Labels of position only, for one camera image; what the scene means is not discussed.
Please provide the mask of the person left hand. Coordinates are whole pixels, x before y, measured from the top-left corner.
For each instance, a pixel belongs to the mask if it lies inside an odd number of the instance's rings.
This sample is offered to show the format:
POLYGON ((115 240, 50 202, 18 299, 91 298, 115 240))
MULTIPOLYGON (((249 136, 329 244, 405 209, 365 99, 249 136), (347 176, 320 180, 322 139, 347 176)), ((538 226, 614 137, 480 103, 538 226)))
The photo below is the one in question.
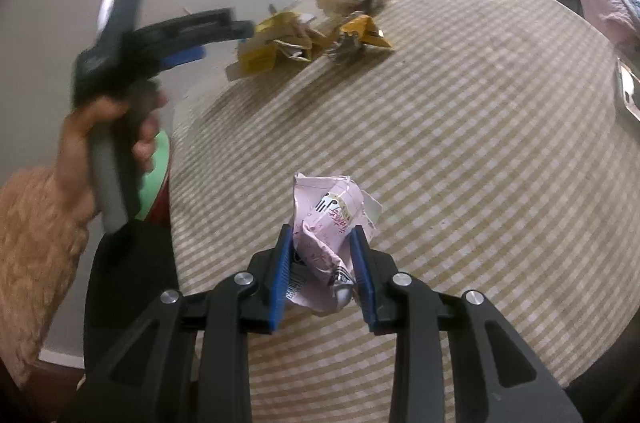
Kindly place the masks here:
MULTIPOLYGON (((154 169, 155 138, 160 132, 160 109, 167 97, 157 91, 151 111, 144 117, 129 152, 142 173, 154 169)), ((96 163, 101 155, 101 136, 129 110, 128 102, 101 96, 75 108, 64 120, 54 165, 58 203, 79 227, 86 227, 101 212, 96 198, 96 163)))

